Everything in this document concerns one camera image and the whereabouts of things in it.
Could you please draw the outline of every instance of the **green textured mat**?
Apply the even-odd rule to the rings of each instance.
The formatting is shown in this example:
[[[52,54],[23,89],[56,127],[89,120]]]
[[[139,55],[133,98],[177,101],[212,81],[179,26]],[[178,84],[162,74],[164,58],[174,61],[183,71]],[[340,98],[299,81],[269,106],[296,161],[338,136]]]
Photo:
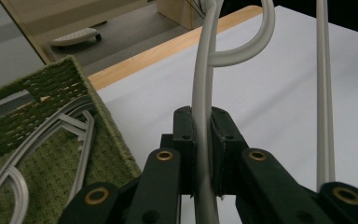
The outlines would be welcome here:
[[[67,57],[0,89],[0,100],[27,90],[34,102],[0,118],[0,168],[11,153],[46,118],[81,95],[95,104],[95,140],[86,172],[89,185],[103,181],[122,186],[140,170],[101,98]],[[19,166],[27,181],[30,201],[24,223],[56,223],[66,205],[75,178],[80,143],[74,134],[60,130]],[[14,200],[7,184],[0,190],[0,223],[10,221]]]

